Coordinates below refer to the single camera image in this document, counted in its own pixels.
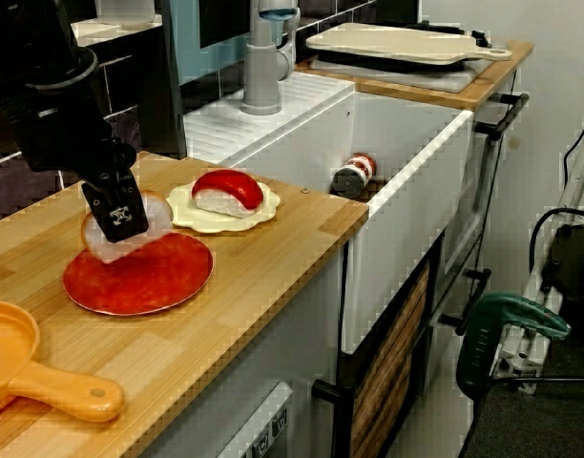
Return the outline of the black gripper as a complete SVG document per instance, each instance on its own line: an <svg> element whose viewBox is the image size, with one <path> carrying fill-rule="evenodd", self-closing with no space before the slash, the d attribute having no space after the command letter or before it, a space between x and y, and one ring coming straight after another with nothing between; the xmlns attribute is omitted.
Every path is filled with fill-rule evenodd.
<svg viewBox="0 0 584 458"><path fill-rule="evenodd" d="M35 172L66 170L82 185L96 223L109 242L145 233L149 224L132 178L136 150L113 135L89 84L98 67L93 51L71 60L35 62L20 52L0 58L0 107L16 145Z"/></svg>

